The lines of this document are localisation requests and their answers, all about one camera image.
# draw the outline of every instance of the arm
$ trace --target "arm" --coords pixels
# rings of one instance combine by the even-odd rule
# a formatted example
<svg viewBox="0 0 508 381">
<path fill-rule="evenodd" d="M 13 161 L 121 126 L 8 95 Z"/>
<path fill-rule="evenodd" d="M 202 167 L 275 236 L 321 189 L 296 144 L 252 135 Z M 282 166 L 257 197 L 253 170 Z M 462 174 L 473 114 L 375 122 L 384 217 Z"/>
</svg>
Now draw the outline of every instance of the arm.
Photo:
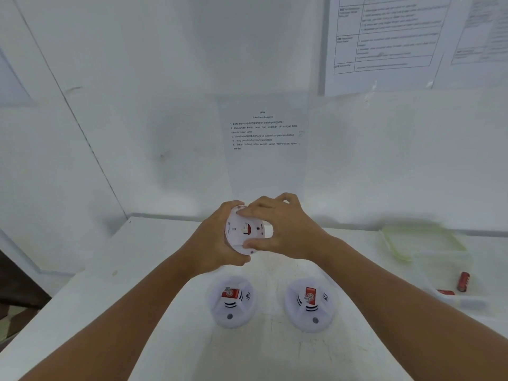
<svg viewBox="0 0 508 381">
<path fill-rule="evenodd" d="M 224 224 L 240 204 L 224 203 L 178 251 L 21 381 L 127 380 L 152 331 L 190 279 L 251 260 L 225 243 Z"/>
<path fill-rule="evenodd" d="M 238 214 L 273 225 L 273 237 L 248 240 L 245 247 L 318 264 L 414 380 L 507 379 L 508 340 L 326 233 L 303 212 L 296 195 L 262 197 Z"/>
</svg>

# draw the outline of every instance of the plastic container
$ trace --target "plastic container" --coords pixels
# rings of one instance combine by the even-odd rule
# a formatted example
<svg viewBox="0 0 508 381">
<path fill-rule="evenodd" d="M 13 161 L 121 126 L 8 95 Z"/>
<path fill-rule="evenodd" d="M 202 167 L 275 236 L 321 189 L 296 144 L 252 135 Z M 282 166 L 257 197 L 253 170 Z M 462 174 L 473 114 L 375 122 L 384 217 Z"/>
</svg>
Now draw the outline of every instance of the plastic container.
<svg viewBox="0 0 508 381">
<path fill-rule="evenodd" d="M 474 269 L 474 259 L 468 251 L 415 251 L 412 254 L 422 288 L 429 294 L 454 307 L 482 309 L 488 306 L 490 294 Z M 467 291 L 457 290 L 460 274 L 469 273 Z M 438 290 L 451 290 L 446 295 Z"/>
<path fill-rule="evenodd" d="M 450 230 L 437 224 L 385 226 L 380 234 L 392 254 L 404 262 L 411 262 L 414 251 L 467 250 Z"/>
</svg>

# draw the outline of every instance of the white smoke detector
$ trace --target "white smoke detector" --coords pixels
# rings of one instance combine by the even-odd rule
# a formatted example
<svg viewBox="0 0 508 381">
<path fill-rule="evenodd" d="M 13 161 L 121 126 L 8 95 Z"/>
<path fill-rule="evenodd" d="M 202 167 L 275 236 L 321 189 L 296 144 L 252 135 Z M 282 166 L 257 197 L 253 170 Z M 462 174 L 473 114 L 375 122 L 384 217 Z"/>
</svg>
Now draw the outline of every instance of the white smoke detector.
<svg viewBox="0 0 508 381">
<path fill-rule="evenodd" d="M 316 278 L 297 279 L 286 292 L 286 314 L 298 329 L 307 333 L 321 332 L 330 325 L 335 314 L 330 295 Z"/>
<path fill-rule="evenodd" d="M 208 298 L 213 319 L 224 328 L 237 328 L 246 324 L 254 315 L 256 306 L 254 288 L 240 276 L 220 281 Z"/>
<path fill-rule="evenodd" d="M 239 216 L 236 212 L 246 206 L 236 206 L 231 210 L 225 223 L 225 237 L 230 246 L 246 256 L 256 252 L 253 248 L 244 248 L 243 243 L 251 238 L 264 238 L 266 235 L 263 221 L 256 218 Z"/>
</svg>

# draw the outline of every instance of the red and white label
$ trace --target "red and white label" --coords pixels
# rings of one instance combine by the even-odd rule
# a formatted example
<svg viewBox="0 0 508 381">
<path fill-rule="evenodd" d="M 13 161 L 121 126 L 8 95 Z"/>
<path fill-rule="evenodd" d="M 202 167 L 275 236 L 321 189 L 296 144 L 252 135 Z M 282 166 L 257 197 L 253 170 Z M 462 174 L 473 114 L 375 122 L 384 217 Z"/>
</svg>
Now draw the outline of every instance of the red and white label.
<svg viewBox="0 0 508 381">
<path fill-rule="evenodd" d="M 305 289 L 305 299 L 309 305 L 316 304 L 316 289 L 315 288 L 306 288 Z"/>
<path fill-rule="evenodd" d="M 224 298 L 238 298 L 238 293 L 240 293 L 238 288 L 225 288 L 222 296 Z"/>
</svg>

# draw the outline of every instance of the white wall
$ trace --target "white wall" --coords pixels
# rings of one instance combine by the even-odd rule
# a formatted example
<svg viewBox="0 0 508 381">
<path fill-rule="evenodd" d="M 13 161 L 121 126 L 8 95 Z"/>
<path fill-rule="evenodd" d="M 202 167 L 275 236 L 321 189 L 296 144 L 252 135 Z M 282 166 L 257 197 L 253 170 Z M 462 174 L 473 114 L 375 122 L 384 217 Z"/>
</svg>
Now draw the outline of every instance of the white wall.
<svg viewBox="0 0 508 381">
<path fill-rule="evenodd" d="M 40 269 L 79 271 L 124 213 L 13 0 L 0 0 L 0 47 L 34 100 L 0 108 L 0 230 Z"/>
<path fill-rule="evenodd" d="M 309 90 L 303 200 L 323 225 L 508 230 L 508 88 L 319 96 L 325 0 L 18 2 L 127 213 L 231 199 L 217 94 Z"/>
</svg>

